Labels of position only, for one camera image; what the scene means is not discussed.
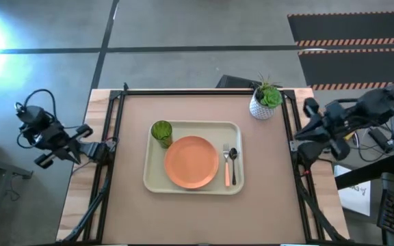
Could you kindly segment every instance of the orange striped tape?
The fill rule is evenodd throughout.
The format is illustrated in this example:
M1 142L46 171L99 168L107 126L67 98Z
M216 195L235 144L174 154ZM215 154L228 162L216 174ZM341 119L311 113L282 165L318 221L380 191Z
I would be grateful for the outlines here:
M288 14L292 16L328 16L328 15L351 15L351 14L394 14L394 11L379 11L379 12L350 12L350 13L317 13L317 14Z
M329 51L299 51L298 55L308 54L331 54L331 53L368 53L368 52L394 52L394 48L390 49L353 49L353 50L329 50Z
M353 89L373 89L384 88L392 85L394 82L369 82L369 83L338 83L338 84L321 84L311 85L313 90L353 90Z
M359 39L344 39L344 40L302 40L302 41L297 41L295 44L298 46L394 44L394 38L359 38Z

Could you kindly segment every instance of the white paper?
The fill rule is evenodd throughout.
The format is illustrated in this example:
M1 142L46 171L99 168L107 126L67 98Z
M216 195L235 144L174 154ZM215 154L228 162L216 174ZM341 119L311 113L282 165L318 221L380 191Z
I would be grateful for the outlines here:
M334 176L339 176L351 170L336 165ZM370 216L370 181L339 190L341 205L354 212Z

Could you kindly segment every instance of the succulent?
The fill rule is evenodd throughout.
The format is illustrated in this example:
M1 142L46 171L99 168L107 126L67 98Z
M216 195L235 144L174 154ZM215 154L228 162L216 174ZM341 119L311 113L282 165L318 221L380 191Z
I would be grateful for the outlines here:
M270 109L274 109L282 103L282 96L280 95L280 92L273 86L265 90L263 94L264 97L261 99L260 103Z
M261 85L257 88L256 98L264 106L274 109L282 103L282 96L278 89L270 84L270 76L268 75L264 79L263 75L260 73L259 78L261 80Z

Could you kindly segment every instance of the fork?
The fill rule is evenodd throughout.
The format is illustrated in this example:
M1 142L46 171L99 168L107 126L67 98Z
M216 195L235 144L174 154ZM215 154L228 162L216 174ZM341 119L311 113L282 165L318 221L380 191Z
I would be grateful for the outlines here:
M227 161L227 158L229 157L229 144L225 143L223 145L223 155L224 155L224 160L226 164L224 164L224 184L226 187L229 187L231 185L231 181L229 179L229 163Z

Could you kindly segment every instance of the cardboard surface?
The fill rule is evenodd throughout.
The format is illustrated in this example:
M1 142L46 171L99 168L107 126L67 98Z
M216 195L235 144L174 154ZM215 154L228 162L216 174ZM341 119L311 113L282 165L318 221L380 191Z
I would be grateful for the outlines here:
M251 96L127 96L103 243L304 243L282 109L249 112ZM245 184L236 195L152 193L142 176L157 120L236 123Z

